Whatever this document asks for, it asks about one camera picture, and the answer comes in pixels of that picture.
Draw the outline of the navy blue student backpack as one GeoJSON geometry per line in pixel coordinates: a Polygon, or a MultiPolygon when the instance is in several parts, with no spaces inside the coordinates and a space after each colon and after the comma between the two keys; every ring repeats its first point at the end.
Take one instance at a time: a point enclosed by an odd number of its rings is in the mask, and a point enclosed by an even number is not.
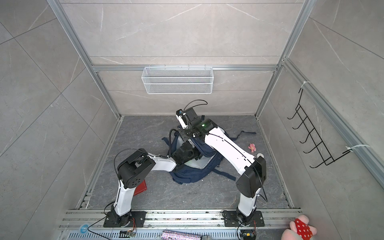
{"type": "Polygon", "coordinates": [[[198,156],[192,159],[183,158],[182,164],[177,165],[174,170],[170,172],[176,183],[180,185],[195,183],[202,180],[211,172],[235,181],[236,177],[216,169],[224,159],[233,155],[232,152],[235,152],[235,154],[239,155],[240,158],[245,161],[254,160],[249,166],[246,165],[243,168],[239,168],[239,175],[241,176],[237,180],[238,187],[245,187],[248,184],[255,184],[257,181],[264,181],[266,166],[264,157],[260,156],[254,159],[253,155],[243,152],[242,150],[237,150],[234,143],[237,138],[230,138],[227,132],[224,130],[222,130],[222,132],[226,138],[222,138],[219,134],[212,134],[212,137],[215,140],[224,141],[227,146],[226,155],[223,156],[219,151],[203,143],[201,139],[192,138],[190,145],[193,146],[192,150],[198,156]]]}

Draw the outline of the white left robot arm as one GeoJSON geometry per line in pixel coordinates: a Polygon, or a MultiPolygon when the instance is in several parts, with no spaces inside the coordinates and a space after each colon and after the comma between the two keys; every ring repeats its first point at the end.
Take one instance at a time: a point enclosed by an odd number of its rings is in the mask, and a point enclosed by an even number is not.
{"type": "Polygon", "coordinates": [[[201,152],[190,142],[183,143],[167,156],[155,156],[145,149],[136,150],[116,168],[119,179],[118,193],[104,226],[123,227],[129,224],[135,190],[151,171],[172,172],[180,169],[186,162],[199,159],[201,156],[201,152]]]}

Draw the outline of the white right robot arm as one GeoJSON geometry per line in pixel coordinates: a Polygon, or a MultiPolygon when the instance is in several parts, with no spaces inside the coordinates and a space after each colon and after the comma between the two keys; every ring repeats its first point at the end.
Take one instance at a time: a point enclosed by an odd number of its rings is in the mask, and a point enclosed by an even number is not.
{"type": "Polygon", "coordinates": [[[206,144],[228,160],[240,175],[236,187],[240,192],[237,218],[240,224],[253,223],[257,212],[256,202],[266,180],[266,161],[263,154],[256,157],[240,148],[225,130],[210,119],[202,119],[193,108],[176,111],[183,128],[180,135],[184,140],[196,139],[206,144]]]}

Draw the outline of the red wallet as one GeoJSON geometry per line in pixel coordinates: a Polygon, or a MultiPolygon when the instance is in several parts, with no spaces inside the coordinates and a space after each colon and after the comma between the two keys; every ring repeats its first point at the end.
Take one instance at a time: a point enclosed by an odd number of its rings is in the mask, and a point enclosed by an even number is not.
{"type": "Polygon", "coordinates": [[[146,190],[147,190],[147,184],[146,184],[146,181],[143,181],[142,183],[140,183],[136,187],[136,189],[134,191],[134,196],[136,196],[136,195],[138,195],[138,194],[140,194],[140,193],[142,193],[142,192],[144,192],[146,190]]]}

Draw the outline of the small pink toy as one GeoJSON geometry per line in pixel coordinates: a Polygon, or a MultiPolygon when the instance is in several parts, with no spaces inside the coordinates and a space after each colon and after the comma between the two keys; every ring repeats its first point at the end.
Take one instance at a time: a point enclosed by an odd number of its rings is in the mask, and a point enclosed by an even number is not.
{"type": "Polygon", "coordinates": [[[253,144],[253,143],[249,144],[248,149],[249,149],[252,153],[255,153],[256,150],[257,150],[255,144],[253,144]]]}

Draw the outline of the purple glitter microphone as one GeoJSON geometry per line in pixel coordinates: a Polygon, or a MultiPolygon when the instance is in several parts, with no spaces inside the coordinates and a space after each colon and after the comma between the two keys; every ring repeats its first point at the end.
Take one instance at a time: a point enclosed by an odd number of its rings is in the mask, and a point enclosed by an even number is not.
{"type": "Polygon", "coordinates": [[[162,240],[211,240],[210,236],[200,236],[190,233],[175,232],[164,230],[161,234],[162,240]]]}

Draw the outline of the pink plush toy red heart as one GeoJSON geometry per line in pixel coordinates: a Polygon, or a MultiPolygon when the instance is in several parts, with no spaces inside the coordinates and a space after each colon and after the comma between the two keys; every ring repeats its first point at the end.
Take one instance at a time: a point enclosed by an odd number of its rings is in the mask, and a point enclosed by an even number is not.
{"type": "Polygon", "coordinates": [[[290,221],[289,228],[283,232],[281,240],[311,240],[317,232],[317,228],[309,225],[309,218],[300,215],[290,221]]]}

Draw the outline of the black wall hook rack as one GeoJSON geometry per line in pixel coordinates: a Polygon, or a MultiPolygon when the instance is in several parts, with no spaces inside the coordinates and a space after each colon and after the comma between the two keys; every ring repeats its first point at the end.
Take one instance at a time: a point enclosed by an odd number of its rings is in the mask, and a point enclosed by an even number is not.
{"type": "Polygon", "coordinates": [[[306,132],[306,138],[303,141],[299,141],[300,144],[304,145],[307,142],[310,142],[312,144],[312,148],[308,151],[303,151],[304,154],[309,155],[313,151],[317,152],[320,155],[321,161],[318,164],[310,165],[311,169],[316,169],[322,165],[329,166],[330,164],[336,162],[337,160],[341,159],[342,157],[348,155],[349,153],[352,153],[352,150],[347,149],[346,151],[342,152],[339,157],[333,157],[331,154],[327,144],[324,142],[323,138],[320,135],[320,132],[317,130],[315,125],[313,124],[312,120],[309,118],[309,115],[304,110],[303,106],[301,105],[301,99],[303,97],[303,89],[300,89],[298,91],[299,94],[299,100],[295,107],[295,112],[291,117],[287,117],[288,120],[294,120],[298,119],[300,120],[300,123],[296,127],[292,127],[293,130],[300,130],[303,129],[306,132]]]}

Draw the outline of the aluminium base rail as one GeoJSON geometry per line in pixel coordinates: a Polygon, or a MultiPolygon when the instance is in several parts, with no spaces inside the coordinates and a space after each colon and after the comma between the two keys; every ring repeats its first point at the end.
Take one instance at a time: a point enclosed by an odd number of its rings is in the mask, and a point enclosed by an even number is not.
{"type": "Polygon", "coordinates": [[[150,240],[165,230],[210,236],[215,240],[238,238],[243,232],[286,229],[300,209],[261,209],[249,224],[241,224],[234,210],[136,210],[121,227],[106,227],[103,210],[69,210],[59,223],[64,239],[150,240]]]}

